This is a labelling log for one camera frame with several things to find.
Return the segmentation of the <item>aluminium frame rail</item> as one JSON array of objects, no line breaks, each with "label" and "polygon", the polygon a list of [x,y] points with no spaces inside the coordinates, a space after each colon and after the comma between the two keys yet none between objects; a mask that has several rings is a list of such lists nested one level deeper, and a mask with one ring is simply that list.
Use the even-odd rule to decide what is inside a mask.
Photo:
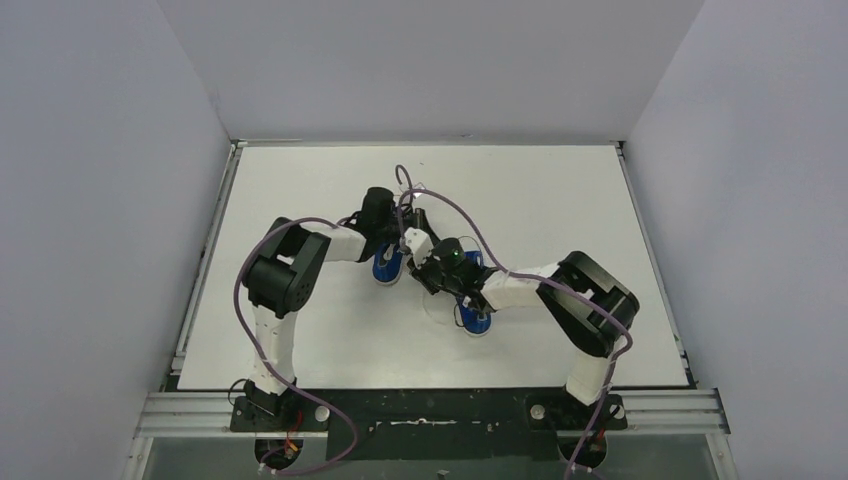
[{"label": "aluminium frame rail", "polygon": [[[381,427],[474,426],[496,432],[508,425],[553,428],[565,437],[587,423],[578,407],[556,388],[318,390],[316,396],[339,408],[361,435]],[[289,426],[235,416],[243,400],[225,392],[166,392],[148,396],[136,429],[139,437],[320,438],[347,424],[326,408],[301,400]],[[715,390],[618,390],[604,404],[600,427],[621,434],[727,434],[730,431]]]}]

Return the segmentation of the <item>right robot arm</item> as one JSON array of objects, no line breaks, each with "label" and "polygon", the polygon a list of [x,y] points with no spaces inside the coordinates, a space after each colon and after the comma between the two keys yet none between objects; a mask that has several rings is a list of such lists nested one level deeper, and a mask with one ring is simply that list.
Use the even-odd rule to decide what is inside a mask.
[{"label": "right robot arm", "polygon": [[392,256],[429,294],[452,296],[460,325],[471,334],[485,333],[496,312],[546,309],[577,350],[564,385],[564,417],[590,430],[602,425],[611,376],[633,345],[630,328],[640,305],[591,257],[573,251],[539,269],[507,270],[485,264],[479,251],[467,253],[456,238],[434,244],[415,229],[407,231]]}]

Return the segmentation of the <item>blue sneaker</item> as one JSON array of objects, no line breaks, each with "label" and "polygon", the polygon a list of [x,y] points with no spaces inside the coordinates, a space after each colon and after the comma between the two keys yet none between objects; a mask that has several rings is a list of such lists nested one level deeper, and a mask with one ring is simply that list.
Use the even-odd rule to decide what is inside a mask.
[{"label": "blue sneaker", "polygon": [[466,306],[461,298],[456,299],[454,323],[472,337],[485,335],[491,327],[491,314],[481,313]]},{"label": "blue sneaker", "polygon": [[390,287],[399,281],[403,266],[404,254],[399,246],[382,244],[373,258],[372,276],[379,285]]}]

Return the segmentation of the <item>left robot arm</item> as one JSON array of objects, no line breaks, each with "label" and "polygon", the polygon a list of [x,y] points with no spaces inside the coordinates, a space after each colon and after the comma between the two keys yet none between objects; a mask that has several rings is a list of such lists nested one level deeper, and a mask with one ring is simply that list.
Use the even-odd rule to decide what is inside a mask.
[{"label": "left robot arm", "polygon": [[374,278],[390,285],[405,265],[402,236],[410,228],[426,233],[432,242],[439,240],[424,210],[396,201],[383,187],[369,188],[361,207],[337,222],[279,217],[272,223],[242,265],[234,287],[236,293],[247,293],[252,308],[252,324],[241,310],[236,314],[255,351],[236,417],[273,427],[293,423],[302,399],[293,366],[297,317],[323,265],[371,261]]}]

